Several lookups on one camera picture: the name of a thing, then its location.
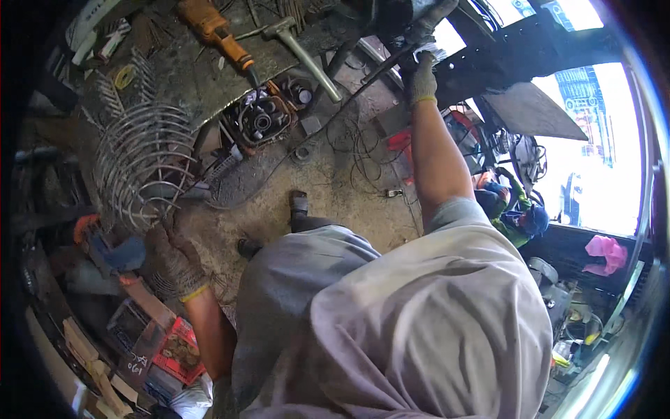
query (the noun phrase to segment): orange tool handle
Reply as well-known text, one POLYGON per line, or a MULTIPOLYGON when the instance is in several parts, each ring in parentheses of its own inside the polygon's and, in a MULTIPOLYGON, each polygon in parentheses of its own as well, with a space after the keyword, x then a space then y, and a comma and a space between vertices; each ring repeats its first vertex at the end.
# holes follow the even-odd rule
POLYGON ((181 0, 177 8, 179 14, 206 43, 219 48, 242 70, 253 64, 249 53, 228 32, 228 21, 208 0, 181 0))

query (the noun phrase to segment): pink cloth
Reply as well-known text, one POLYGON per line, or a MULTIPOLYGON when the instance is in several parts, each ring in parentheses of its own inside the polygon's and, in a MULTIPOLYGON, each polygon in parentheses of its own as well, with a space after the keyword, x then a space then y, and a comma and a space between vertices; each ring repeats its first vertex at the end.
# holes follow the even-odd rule
POLYGON ((609 276, 618 268, 624 267, 626 265, 626 259, 628 259, 628 250, 619 245, 616 239, 611 237, 595 235, 584 249, 586 249, 586 253, 591 256, 604 256, 607 264, 603 266, 592 263, 584 266, 582 272, 591 272, 592 274, 600 276, 609 276))

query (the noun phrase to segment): plastic basket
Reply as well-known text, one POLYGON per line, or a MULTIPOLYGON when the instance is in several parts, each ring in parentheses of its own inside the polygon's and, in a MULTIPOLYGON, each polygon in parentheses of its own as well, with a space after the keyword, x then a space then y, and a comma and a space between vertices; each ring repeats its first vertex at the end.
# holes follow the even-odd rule
POLYGON ((172 335, 179 336, 192 347, 198 347, 196 336, 193 333, 191 324, 183 318, 177 317, 177 320, 175 320, 174 324, 172 325, 172 329, 170 329, 170 332, 165 336, 165 339, 161 344, 161 350, 158 351, 158 354, 153 358, 153 363, 182 383, 191 385, 191 383, 193 383, 193 381, 195 381, 195 379, 198 378, 200 374, 205 372, 205 366, 202 362, 199 362, 194 367, 187 369, 183 364, 179 363, 175 359, 164 356, 163 350, 165 349, 168 340, 172 335))

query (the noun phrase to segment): concrete floor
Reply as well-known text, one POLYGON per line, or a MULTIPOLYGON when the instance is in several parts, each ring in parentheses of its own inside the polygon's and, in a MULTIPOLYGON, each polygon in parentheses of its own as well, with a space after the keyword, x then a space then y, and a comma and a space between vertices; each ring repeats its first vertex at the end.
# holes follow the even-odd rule
MULTIPOLYGON (((357 66, 360 64, 353 57, 349 62, 357 66)), ((361 70, 344 66, 336 80, 349 91, 355 91, 362 77, 361 70)), ((220 211, 205 204, 193 204, 182 211, 184 218, 180 229, 187 232, 198 250, 204 269, 212 276, 217 298, 227 314, 230 315, 234 310, 240 277, 247 264, 236 251, 237 241, 246 236, 268 243, 289 233, 288 194, 292 189, 307 192, 310 215, 342 223, 367 238, 380 253, 386 253, 419 236, 421 210, 415 201, 415 191, 413 186, 406 186, 401 180, 408 174, 405 156, 400 156, 391 164, 382 165, 381 169, 366 159, 362 164, 369 178, 377 179, 379 175, 379 179, 373 180, 371 184, 358 170, 352 171, 354 158, 351 153, 336 152, 328 143, 330 141, 338 149, 350 148, 351 133, 355 131, 355 123, 358 123, 362 141, 368 149, 379 141, 379 145, 371 152, 376 161, 388 162, 397 156, 397 152, 386 150, 385 141, 370 122, 375 115, 392 107, 394 101, 397 103, 395 95, 383 82, 378 81, 357 101, 359 116, 356 115, 356 106, 351 106, 348 123, 332 124, 328 139, 324 136, 325 141, 322 141, 309 164, 299 166, 286 159, 252 199, 232 210, 220 211), (406 195, 395 198, 381 196, 387 188, 403 188, 406 195)), ((325 112, 332 114, 337 108, 330 107, 325 112)), ((317 114, 322 123, 329 118, 323 112, 317 114)), ((238 187, 231 190, 246 190, 241 186, 249 184, 262 185, 276 166, 275 162, 281 161, 285 155, 288 144, 299 140, 288 139, 270 145, 245 161, 245 167, 229 175, 231 178, 237 176, 234 184, 238 187)))

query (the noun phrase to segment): seated person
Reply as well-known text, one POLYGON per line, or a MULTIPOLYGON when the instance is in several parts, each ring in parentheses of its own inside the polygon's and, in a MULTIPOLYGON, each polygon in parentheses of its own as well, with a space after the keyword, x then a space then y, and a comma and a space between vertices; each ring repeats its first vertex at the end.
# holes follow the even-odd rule
POLYGON ((509 190, 491 180, 490 176, 482 176, 474 195, 493 227, 519 248, 535 235, 547 230, 549 215, 543 206, 531 202, 526 197, 519 181, 507 169, 498 167, 497 171, 509 179, 512 195, 519 200, 519 211, 505 210, 509 203, 509 190))

